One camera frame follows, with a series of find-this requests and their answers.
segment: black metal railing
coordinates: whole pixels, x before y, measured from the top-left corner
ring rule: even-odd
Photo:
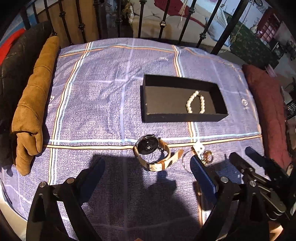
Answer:
[[[184,33],[186,31],[187,25],[189,23],[189,20],[191,18],[191,15],[194,13],[194,7],[196,4],[197,0],[193,0],[192,4],[189,8],[189,12],[188,15],[186,17],[184,26],[182,28],[182,31],[180,33],[179,39],[178,41],[176,40],[167,40],[167,39],[162,39],[162,34],[163,34],[163,30],[166,26],[166,17],[170,8],[170,0],[167,0],[166,6],[165,6],[165,10],[164,10],[164,14],[163,14],[163,19],[160,22],[160,31],[159,31],[159,37],[158,39],[155,39],[159,42],[170,42],[170,43],[174,43],[177,45],[184,45],[184,46],[188,46],[188,44],[190,44],[190,46],[192,46],[192,44],[194,43],[184,43],[182,42],[182,38],[184,36]],[[141,9],[140,9],[140,16],[139,16],[139,27],[138,27],[138,38],[141,37],[141,30],[142,30],[142,23],[143,23],[143,13],[144,13],[144,7],[145,7],[145,3],[147,2],[147,0],[139,0],[140,4],[141,4]],[[204,31],[200,34],[200,39],[196,45],[196,47],[199,47],[201,42],[203,41],[203,39],[206,38],[206,32],[208,31],[209,26],[211,25],[214,16],[216,15],[219,6],[221,4],[222,0],[218,0],[214,11],[211,14],[211,17],[209,18]],[[240,0],[238,7],[236,8],[231,21],[229,22],[229,24],[226,26],[224,32],[222,33],[221,37],[219,38],[219,40],[217,41],[216,45],[214,46],[211,54],[218,54],[218,52],[220,51],[220,49],[222,48],[223,44],[225,43],[225,41],[227,40],[227,38],[229,37],[229,35],[231,34],[231,32],[233,31],[235,25],[237,24],[239,18],[241,17],[241,15],[243,14],[243,11],[245,10],[247,4],[248,4],[249,0]],[[81,31],[82,34],[82,38],[84,43],[87,42],[86,39],[86,35],[85,35],[85,24],[82,21],[82,17],[81,17],[81,11],[80,11],[80,5],[79,5],[79,0],[75,0],[76,3],[76,9],[77,9],[77,16],[78,16],[78,21],[79,21],[79,26],[78,28]],[[118,33],[118,37],[121,37],[121,23],[122,23],[122,17],[121,17],[121,6],[120,6],[120,0],[116,1],[117,3],[117,14],[116,14],[116,20],[115,20],[115,24],[117,27],[117,33]],[[66,12],[63,10],[63,5],[62,5],[62,0],[58,0],[58,4],[59,4],[59,10],[60,10],[60,14],[59,16],[61,17],[62,21],[63,21],[63,25],[64,25],[64,29],[66,32],[66,36],[68,38],[69,41],[69,45],[72,45],[73,42],[71,40],[71,36],[67,27],[67,23],[66,23],[66,19],[65,19],[65,14]],[[48,9],[48,5],[47,5],[47,0],[44,0],[44,6],[45,6],[45,12],[46,12],[46,16],[47,19],[50,21],[51,27],[52,27],[52,34],[53,35],[57,35],[57,33],[55,32],[53,25],[52,25],[52,21],[50,19],[50,14],[49,14],[49,9]],[[94,6],[94,10],[95,10],[95,15],[96,15],[96,23],[97,23],[97,28],[98,28],[98,33],[99,33],[99,39],[106,39],[108,38],[108,27],[107,27],[107,18],[106,18],[106,9],[105,9],[105,0],[94,0],[93,3]],[[32,3],[32,7],[33,7],[33,11],[34,11],[34,15],[35,15],[35,19],[36,22],[38,23],[38,16],[37,16],[37,12],[36,12],[36,7],[35,7],[35,2]],[[23,22],[26,26],[26,28],[30,28],[30,22],[28,20],[28,16],[27,13],[25,11],[26,9],[22,9],[20,11],[20,14],[22,16]]]

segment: red fabric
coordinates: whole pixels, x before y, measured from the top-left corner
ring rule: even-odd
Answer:
[[[265,155],[283,169],[291,163],[287,150],[284,100],[277,79],[252,65],[243,65],[249,89],[256,102]]]
[[[14,32],[9,38],[1,45],[0,47],[0,65],[8,54],[10,48],[13,46],[15,40],[17,40],[23,33],[25,29],[21,28],[20,30]]]
[[[160,8],[162,11],[165,11],[165,6],[166,6],[167,0],[154,0],[154,5],[158,8]],[[170,6],[168,7],[168,15],[170,16],[181,16],[179,14],[180,9],[182,8],[183,3],[180,0],[171,0],[170,1]],[[186,18],[189,14],[189,7],[186,6],[185,12],[184,12],[184,17]],[[195,18],[190,18],[191,20],[197,22],[200,26],[203,28],[205,25],[196,20]]]

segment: black box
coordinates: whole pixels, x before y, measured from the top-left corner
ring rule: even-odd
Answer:
[[[198,96],[191,103],[192,113],[187,113],[187,100],[196,90],[204,96],[205,113],[203,114],[199,114]],[[205,122],[219,121],[228,116],[217,84],[148,74],[144,76],[141,86],[141,113],[143,122]]]

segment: pearl bracelet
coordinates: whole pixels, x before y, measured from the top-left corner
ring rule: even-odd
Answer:
[[[186,108],[187,108],[187,112],[189,114],[192,113],[192,109],[191,109],[191,102],[193,101],[193,99],[198,96],[199,94],[199,91],[195,91],[191,96],[190,98],[187,100],[187,103],[186,103]],[[205,112],[205,99],[202,95],[199,95],[199,98],[200,98],[200,114],[203,114]]]

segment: plaid fabric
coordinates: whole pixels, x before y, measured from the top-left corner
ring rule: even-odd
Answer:
[[[229,116],[219,122],[142,123],[144,74],[217,83]],[[244,154],[247,146],[263,154],[263,145],[256,106],[239,66],[200,49],[144,39],[104,39],[59,53],[44,125],[44,152],[25,177],[15,167],[2,170],[7,196],[28,218],[41,181],[62,183],[103,156],[106,171],[90,201],[83,204],[103,240],[189,240],[207,216],[196,195],[198,186],[181,160],[162,172],[145,171],[132,151],[145,134],[175,144],[172,151],[189,151],[191,143],[200,140],[214,153],[216,172],[233,182],[241,182],[228,160],[234,151],[263,174]],[[145,159],[159,155],[154,152]],[[68,233],[75,237],[62,205],[60,210]]]

